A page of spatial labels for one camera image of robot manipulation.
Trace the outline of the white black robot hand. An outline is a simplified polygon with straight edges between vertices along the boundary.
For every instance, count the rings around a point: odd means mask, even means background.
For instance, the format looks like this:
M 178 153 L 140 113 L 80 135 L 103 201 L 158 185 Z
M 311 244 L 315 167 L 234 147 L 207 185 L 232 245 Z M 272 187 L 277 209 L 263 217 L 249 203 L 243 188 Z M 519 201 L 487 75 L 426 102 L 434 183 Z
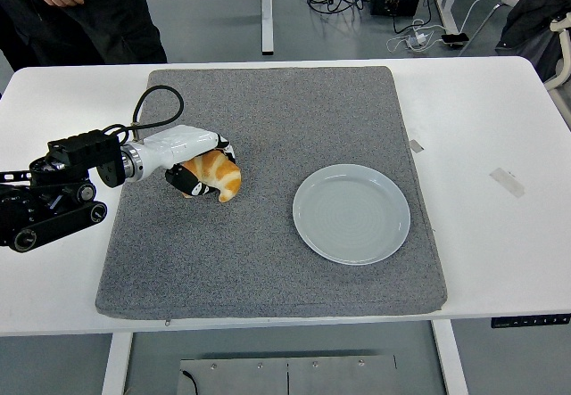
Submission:
M 241 170 L 229 141 L 204 129 L 179 125 L 124 146 L 132 161 L 130 181 L 165 171 L 169 184 L 186 198 L 217 191 L 220 202 L 233 199 L 242 184 Z

